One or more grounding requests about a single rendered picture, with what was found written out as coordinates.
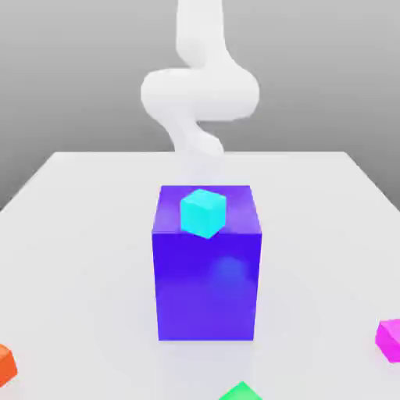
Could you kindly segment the large blue box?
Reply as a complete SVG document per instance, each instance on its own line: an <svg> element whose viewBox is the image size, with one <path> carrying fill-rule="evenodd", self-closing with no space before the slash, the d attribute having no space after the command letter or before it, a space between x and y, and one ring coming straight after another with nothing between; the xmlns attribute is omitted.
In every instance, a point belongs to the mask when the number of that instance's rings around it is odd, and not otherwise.
<svg viewBox="0 0 400 400"><path fill-rule="evenodd" d="M211 238L180 228L180 201L192 185L163 185L152 228L161 341L250 341L262 229L248 185L208 186L227 199L227 221Z"/></svg>

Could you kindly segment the small magenta cube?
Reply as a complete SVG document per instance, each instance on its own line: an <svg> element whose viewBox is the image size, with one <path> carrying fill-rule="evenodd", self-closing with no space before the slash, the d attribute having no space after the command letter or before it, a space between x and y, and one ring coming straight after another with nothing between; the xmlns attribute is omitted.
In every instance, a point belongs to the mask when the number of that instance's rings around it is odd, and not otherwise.
<svg viewBox="0 0 400 400"><path fill-rule="evenodd" d="M381 320L375 343L388 362L400 363L400 319Z"/></svg>

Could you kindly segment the small orange cube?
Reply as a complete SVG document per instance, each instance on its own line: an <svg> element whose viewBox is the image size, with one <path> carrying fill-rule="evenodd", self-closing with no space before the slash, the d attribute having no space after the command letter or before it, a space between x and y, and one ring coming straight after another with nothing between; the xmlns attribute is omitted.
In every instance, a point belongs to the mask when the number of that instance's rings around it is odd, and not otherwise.
<svg viewBox="0 0 400 400"><path fill-rule="evenodd" d="M16 362L10 349L0 344L0 388L17 375Z"/></svg>

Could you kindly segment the small green cube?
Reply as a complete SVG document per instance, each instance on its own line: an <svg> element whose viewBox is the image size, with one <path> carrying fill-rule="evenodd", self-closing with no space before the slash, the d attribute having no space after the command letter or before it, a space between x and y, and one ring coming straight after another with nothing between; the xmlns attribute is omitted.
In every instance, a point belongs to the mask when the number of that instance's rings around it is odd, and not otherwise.
<svg viewBox="0 0 400 400"><path fill-rule="evenodd" d="M219 400L262 400L262 398L242 381L222 395Z"/></svg>

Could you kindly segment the small cyan cube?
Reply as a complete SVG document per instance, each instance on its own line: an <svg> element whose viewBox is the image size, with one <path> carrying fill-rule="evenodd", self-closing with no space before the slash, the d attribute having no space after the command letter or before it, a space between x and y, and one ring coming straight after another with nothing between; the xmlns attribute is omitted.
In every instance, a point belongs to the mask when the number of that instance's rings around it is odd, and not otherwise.
<svg viewBox="0 0 400 400"><path fill-rule="evenodd" d="M226 224L227 198L205 189L196 189L180 200L182 231L209 239Z"/></svg>

